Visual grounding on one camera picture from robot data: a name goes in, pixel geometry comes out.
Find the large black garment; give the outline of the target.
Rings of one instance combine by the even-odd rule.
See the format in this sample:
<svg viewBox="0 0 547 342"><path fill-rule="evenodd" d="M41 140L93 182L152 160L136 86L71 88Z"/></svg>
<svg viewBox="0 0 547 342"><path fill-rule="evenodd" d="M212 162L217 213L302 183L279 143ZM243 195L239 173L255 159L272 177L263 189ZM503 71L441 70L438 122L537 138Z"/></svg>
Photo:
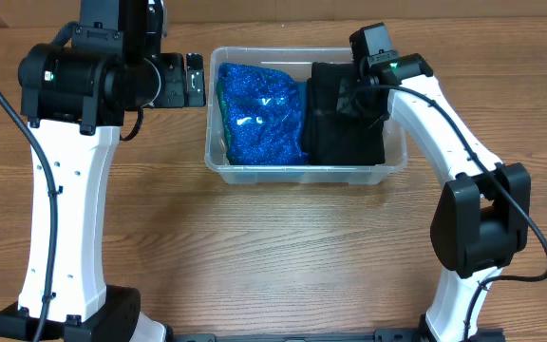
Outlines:
<svg viewBox="0 0 547 342"><path fill-rule="evenodd" d="M311 65L308 111L302 148L308 164L321 166L373 166L386 162L383 138L385 119L351 118L336 112L340 81L358 79L353 64L317 62Z"/></svg>

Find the blue sequin cloth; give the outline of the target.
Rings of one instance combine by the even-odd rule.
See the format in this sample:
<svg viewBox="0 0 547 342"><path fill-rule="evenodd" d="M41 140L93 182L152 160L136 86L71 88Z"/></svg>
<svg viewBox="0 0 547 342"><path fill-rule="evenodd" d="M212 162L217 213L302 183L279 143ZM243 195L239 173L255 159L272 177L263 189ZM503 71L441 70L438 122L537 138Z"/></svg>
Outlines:
<svg viewBox="0 0 547 342"><path fill-rule="evenodd" d="M217 102L231 165L304 165L304 121L295 81L288 73L260 66L223 63Z"/></svg>

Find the blue denim jeans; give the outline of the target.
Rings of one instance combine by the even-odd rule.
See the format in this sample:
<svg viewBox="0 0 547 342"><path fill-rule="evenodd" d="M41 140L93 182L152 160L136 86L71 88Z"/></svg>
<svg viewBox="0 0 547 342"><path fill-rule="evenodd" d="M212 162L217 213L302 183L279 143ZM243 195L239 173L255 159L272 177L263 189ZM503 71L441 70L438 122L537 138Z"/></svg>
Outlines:
<svg viewBox="0 0 547 342"><path fill-rule="evenodd" d="M299 94L299 102L301 104L301 120L304 121L308 111L308 85L306 82L297 82L296 85Z"/></svg>

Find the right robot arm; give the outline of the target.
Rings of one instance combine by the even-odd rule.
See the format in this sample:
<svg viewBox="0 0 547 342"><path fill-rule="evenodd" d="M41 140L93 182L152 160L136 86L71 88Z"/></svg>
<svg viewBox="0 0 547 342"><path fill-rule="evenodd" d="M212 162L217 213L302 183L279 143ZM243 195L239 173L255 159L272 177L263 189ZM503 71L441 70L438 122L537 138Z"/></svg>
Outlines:
<svg viewBox="0 0 547 342"><path fill-rule="evenodd" d="M519 163L506 164L469 130L419 54L402 56L385 24L349 37L358 70L338 106L367 105L413 138L442 193L430 240L442 265L434 300L409 337L415 341L502 341L501 329L481 329L478 317L492 284L527 241L531 179Z"/></svg>

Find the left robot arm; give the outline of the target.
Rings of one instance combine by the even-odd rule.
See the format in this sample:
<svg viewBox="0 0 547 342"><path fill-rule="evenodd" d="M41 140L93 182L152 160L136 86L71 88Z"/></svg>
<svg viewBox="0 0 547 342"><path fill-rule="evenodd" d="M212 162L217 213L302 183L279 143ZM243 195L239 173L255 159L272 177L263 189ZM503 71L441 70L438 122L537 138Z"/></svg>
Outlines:
<svg viewBox="0 0 547 342"><path fill-rule="evenodd" d="M124 117L147 108L201 107L203 60L165 53L161 1L85 1L80 18L21 61L33 203L28 270L0 336L41 341L169 341L141 311L138 290L104 281L109 171Z"/></svg>

